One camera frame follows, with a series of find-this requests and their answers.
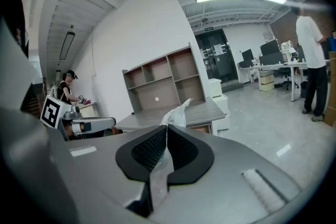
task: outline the white wall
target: white wall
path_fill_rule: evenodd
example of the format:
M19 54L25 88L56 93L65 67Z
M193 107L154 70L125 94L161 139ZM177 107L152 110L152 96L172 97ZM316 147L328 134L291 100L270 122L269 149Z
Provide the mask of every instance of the white wall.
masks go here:
M72 84L75 95L98 102L100 116L117 121L133 112L123 75L146 61L191 43L208 94L208 77L201 53L188 20L177 0L126 0L108 14L73 64L78 80Z
M242 52L251 49L253 56L258 58L261 53L260 45L265 43L264 33L271 33L273 35L268 25L236 26L223 28L223 31L230 45L236 68L239 62L244 61ZM247 72L244 73L242 78L238 69L237 73L239 82L245 83L250 80Z

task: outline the white plastic bag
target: white plastic bag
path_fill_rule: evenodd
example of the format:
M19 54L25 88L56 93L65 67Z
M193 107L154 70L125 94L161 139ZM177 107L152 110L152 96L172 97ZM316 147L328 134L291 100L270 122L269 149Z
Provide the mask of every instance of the white plastic bag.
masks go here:
M189 98L182 105L178 106L176 109L169 111L162 119L160 125L173 124L176 126L186 127L186 120L184 110L192 101L192 98Z
M173 124L186 127L184 110L190 104L192 98L185 101L181 106L169 111L162 119L160 125ZM154 210L159 206L160 202L168 193L167 176L174 172L172 155L166 147L159 162L150 174L150 190L152 195L152 205Z

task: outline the glass door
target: glass door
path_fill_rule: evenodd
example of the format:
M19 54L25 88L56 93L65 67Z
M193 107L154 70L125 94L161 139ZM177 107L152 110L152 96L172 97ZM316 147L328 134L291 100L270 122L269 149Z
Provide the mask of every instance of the glass door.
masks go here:
M222 30L196 36L209 79L222 83L238 79L236 66Z

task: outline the office chair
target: office chair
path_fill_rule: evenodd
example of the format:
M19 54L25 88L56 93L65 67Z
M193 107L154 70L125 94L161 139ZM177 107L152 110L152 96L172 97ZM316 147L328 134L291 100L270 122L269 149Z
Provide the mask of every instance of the office chair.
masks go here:
M290 68L281 68L277 70L277 73L281 76L281 78L282 76L285 76L285 78L287 79L287 81L284 81L282 84L286 84L286 90L288 91L289 77L291 77Z

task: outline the tiled floor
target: tiled floor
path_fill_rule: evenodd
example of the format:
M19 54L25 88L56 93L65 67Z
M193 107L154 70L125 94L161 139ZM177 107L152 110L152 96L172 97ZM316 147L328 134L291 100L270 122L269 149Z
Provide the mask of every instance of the tiled floor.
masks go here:
M295 102L290 101L290 88L262 92L258 82L226 95L230 98L230 129L219 131L219 136L250 147L302 188L321 177L335 153L336 131L323 122L312 122L311 114L301 113L300 90L296 90ZM291 148L280 155L287 145Z

